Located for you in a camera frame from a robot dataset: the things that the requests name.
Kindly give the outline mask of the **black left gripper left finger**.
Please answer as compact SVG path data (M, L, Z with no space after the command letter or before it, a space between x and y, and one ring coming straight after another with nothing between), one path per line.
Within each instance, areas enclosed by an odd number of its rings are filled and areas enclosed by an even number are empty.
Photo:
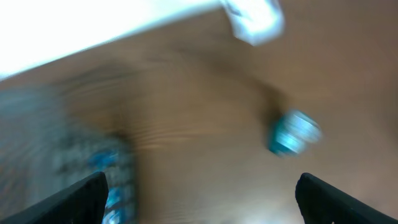
M1 224L101 224L108 192L104 172L95 172Z

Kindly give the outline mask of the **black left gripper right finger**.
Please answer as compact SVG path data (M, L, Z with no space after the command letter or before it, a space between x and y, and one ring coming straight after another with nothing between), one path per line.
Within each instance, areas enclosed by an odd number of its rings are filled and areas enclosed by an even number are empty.
M308 172L297 182L295 199L305 224L397 224L396 219Z

